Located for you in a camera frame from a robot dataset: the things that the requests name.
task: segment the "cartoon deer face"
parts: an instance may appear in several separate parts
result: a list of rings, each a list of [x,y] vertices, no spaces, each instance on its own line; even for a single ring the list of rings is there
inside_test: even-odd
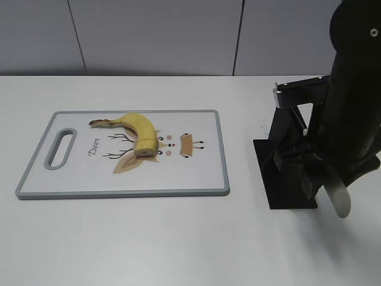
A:
[[[134,133],[134,131],[132,131],[132,130],[130,130],[128,128],[124,128],[124,129],[126,131],[126,134],[118,133],[118,134],[115,134],[114,136],[108,136],[108,137],[111,138],[111,139],[121,138],[121,139],[123,139],[122,141],[127,141],[127,142],[131,142],[131,143],[134,144],[135,143],[135,139],[137,139],[137,135]],[[172,136],[168,135],[166,137],[166,139],[168,141],[171,141],[172,140]],[[126,149],[126,150],[119,150],[119,152],[120,152],[119,154],[108,153],[107,155],[103,155],[103,157],[108,157],[110,159],[120,159],[118,164],[116,165],[116,167],[114,169],[114,174],[127,172],[127,171],[130,171],[130,170],[135,169],[138,166],[140,166],[143,163],[143,161],[159,162],[157,160],[157,155],[158,154],[159,155],[163,154],[163,151],[161,150],[162,148],[164,148],[164,147],[175,147],[176,146],[176,144],[174,144],[174,143],[164,144],[164,143],[162,143],[163,140],[164,140],[164,138],[162,136],[158,137],[158,149],[157,149],[157,152],[156,152],[156,154],[154,156],[150,156],[150,157],[137,157],[133,153],[133,148],[129,148],[129,149]],[[195,147],[195,146],[193,146],[194,144],[199,144],[199,143],[204,143],[204,142],[203,141],[193,142],[193,140],[192,140],[192,134],[185,133],[184,135],[182,135],[180,137],[180,142],[181,142],[180,155],[182,155],[184,158],[191,157],[192,154],[193,154],[193,149],[194,148],[196,148],[196,149],[204,149],[204,147]],[[171,156],[172,155],[172,151],[167,150],[165,152],[165,154],[167,156]]]

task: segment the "deer ear drawing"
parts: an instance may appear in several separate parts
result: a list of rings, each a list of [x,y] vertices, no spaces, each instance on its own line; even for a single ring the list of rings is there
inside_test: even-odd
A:
[[[129,154],[128,156],[122,157],[119,160],[118,165],[114,169],[114,174],[119,174],[135,169],[143,163],[143,160],[144,158],[136,157],[133,153]]]

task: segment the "table surface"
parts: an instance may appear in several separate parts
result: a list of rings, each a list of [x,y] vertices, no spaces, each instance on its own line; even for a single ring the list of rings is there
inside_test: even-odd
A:
[[[340,219],[269,210],[252,140],[275,103],[266,77],[0,77],[2,285],[380,285],[380,171],[349,187]],[[225,197],[19,201],[14,190],[53,112],[216,109]]]

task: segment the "white cutting board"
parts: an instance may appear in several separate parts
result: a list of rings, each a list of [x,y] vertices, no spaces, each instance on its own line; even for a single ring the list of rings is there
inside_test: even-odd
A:
[[[133,154],[123,154],[133,148],[132,142],[123,141],[124,136],[134,141],[133,134],[123,127],[91,128],[88,123],[116,119],[129,112],[143,114],[152,122],[161,148],[155,161],[142,159],[138,164],[125,164],[122,172],[115,173],[118,163],[128,161],[126,157]],[[76,134],[67,160],[54,169],[46,161],[62,130]],[[121,134],[116,136],[121,138],[109,137],[115,134]],[[24,200],[228,193],[220,122],[214,110],[57,112],[16,190],[17,197]]]

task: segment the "banana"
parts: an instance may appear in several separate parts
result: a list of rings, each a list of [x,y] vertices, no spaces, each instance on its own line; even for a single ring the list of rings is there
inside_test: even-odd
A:
[[[98,119],[89,123],[91,127],[108,127],[112,125],[124,125],[132,129],[138,136],[133,146],[136,156],[153,156],[158,147],[158,141],[154,125],[149,119],[138,113],[129,113],[119,119]]]

